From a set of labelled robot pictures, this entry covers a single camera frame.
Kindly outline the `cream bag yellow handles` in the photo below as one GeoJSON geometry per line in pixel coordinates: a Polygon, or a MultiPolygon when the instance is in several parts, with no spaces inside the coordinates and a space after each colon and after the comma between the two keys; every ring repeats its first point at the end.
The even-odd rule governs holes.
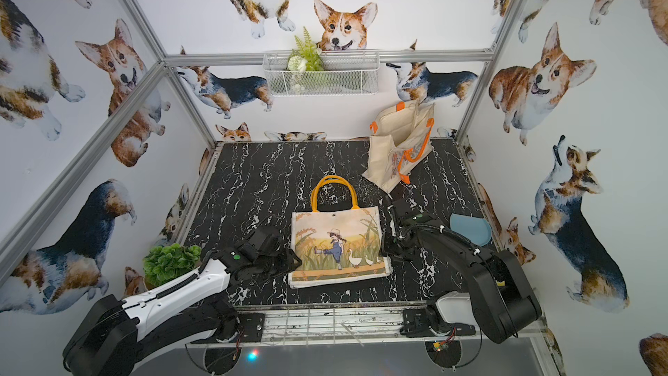
{"type": "Polygon", "coordinates": [[[311,210],[292,214],[291,248],[302,265],[289,273],[292,289],[348,284],[388,277],[391,261],[380,251],[383,231],[376,206],[361,207],[346,180],[336,175],[321,179],[311,192],[311,210]],[[318,207],[318,193],[325,186],[344,186],[351,194],[351,208],[325,212],[318,207]]]}

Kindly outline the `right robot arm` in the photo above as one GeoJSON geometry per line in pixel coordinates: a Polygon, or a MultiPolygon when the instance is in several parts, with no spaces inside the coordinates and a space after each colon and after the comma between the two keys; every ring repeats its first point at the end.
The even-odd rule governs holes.
{"type": "Polygon", "coordinates": [[[390,234],[381,253],[412,263],[424,251],[452,267],[464,292],[443,292],[417,313],[405,313],[399,332],[407,338],[479,334],[500,344],[543,315],[518,259],[473,243],[441,219],[413,210],[403,200],[384,202],[390,234]]]}

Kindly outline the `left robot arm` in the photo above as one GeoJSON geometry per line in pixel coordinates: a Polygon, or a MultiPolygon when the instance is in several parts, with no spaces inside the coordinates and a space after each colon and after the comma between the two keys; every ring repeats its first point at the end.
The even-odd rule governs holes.
{"type": "Polygon", "coordinates": [[[236,245],[208,252],[199,267],[160,287],[99,299],[64,348],[64,369],[73,375],[129,375],[175,347],[241,339],[247,330],[219,294],[247,281],[274,280],[301,265],[277,228],[261,227],[236,245]]]}

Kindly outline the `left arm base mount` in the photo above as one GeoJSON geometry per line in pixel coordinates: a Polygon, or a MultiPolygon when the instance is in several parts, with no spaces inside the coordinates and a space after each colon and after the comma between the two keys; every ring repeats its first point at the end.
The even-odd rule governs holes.
{"type": "Polygon", "coordinates": [[[264,313],[242,313],[227,318],[209,337],[194,341],[195,345],[230,344],[237,341],[254,343],[262,340],[266,315],[264,313]]]}

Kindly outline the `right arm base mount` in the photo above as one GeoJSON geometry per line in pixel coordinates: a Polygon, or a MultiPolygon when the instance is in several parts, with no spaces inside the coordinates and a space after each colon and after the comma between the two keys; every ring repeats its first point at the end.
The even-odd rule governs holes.
{"type": "Polygon", "coordinates": [[[473,336],[475,326],[462,323],[448,323],[431,306],[405,309],[402,313],[399,334],[407,338],[473,336]]]}

